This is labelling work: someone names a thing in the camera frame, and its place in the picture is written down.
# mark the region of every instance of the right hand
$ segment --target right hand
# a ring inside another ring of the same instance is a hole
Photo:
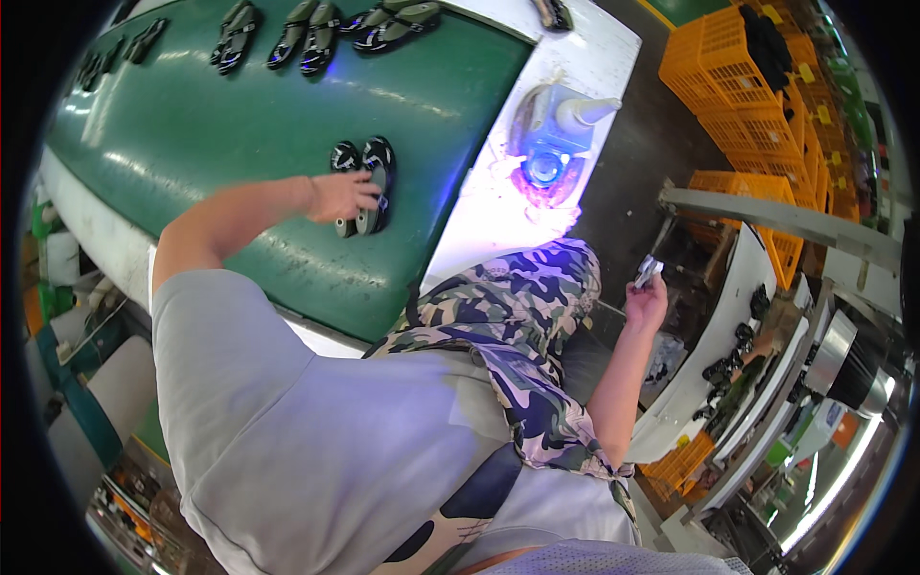
[[[338,218],[353,220],[358,210],[377,209],[380,187],[367,181],[371,172],[344,172],[305,178],[301,211],[312,222],[328,224]]]
[[[668,287],[661,274],[651,276],[651,280],[639,290],[633,286],[633,282],[627,283],[627,328],[653,338],[664,323],[667,313]]]

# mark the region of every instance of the man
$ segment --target man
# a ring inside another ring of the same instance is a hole
[[[223,261],[286,218],[374,209],[368,178],[236,186],[164,229],[160,420],[190,526],[231,573],[273,575],[466,574],[572,539],[637,544],[612,486],[667,308],[661,277],[627,287],[586,408],[559,365],[600,292],[580,240],[458,274],[408,306],[371,359],[319,357]]]

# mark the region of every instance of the gray t-shirt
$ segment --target gray t-shirt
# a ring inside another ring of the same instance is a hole
[[[231,573],[366,573],[510,439],[469,354],[317,356],[248,278],[181,273],[153,301],[181,510]],[[457,567],[563,539],[634,544],[607,482],[525,466]]]

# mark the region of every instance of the green machine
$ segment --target green machine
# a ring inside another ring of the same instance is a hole
[[[350,15],[371,3],[337,5]],[[265,65],[295,4],[256,2],[264,20],[227,76],[209,58],[229,0],[181,0],[109,30],[90,50],[105,53],[156,18],[170,20],[142,63],[119,57],[92,92],[67,93],[47,144],[112,210],[157,237],[221,186],[327,173],[336,142],[384,135],[398,160],[385,230],[342,239],[331,224],[295,219],[226,262],[276,304],[374,341],[425,271],[532,47],[445,12],[437,30],[387,54],[359,54],[339,38],[325,73],[304,78],[295,63]]]

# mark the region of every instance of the metal frame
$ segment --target metal frame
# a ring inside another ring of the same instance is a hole
[[[658,200],[669,212],[682,208],[743,220],[835,247],[885,270],[901,271],[901,244],[897,240],[827,213],[778,201],[668,186],[659,192]]]

